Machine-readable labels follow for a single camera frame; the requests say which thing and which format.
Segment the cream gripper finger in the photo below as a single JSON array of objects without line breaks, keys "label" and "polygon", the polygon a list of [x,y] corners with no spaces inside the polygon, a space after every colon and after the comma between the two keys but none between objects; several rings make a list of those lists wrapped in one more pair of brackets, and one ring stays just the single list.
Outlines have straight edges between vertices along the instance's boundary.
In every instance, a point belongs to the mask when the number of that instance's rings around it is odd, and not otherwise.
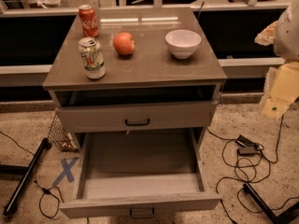
[{"label": "cream gripper finger", "polygon": [[272,45],[274,43],[277,24],[278,22],[274,21],[266,28],[264,28],[260,33],[256,35],[254,42],[262,46]]}]

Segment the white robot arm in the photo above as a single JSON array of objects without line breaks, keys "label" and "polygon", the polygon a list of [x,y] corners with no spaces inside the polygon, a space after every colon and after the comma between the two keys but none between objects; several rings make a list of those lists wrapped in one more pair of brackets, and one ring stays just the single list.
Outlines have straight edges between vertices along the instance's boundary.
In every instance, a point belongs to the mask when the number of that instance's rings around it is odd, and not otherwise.
[{"label": "white robot arm", "polygon": [[299,0],[293,0],[277,21],[256,35],[254,42],[272,45],[277,56],[291,61],[299,60]]}]

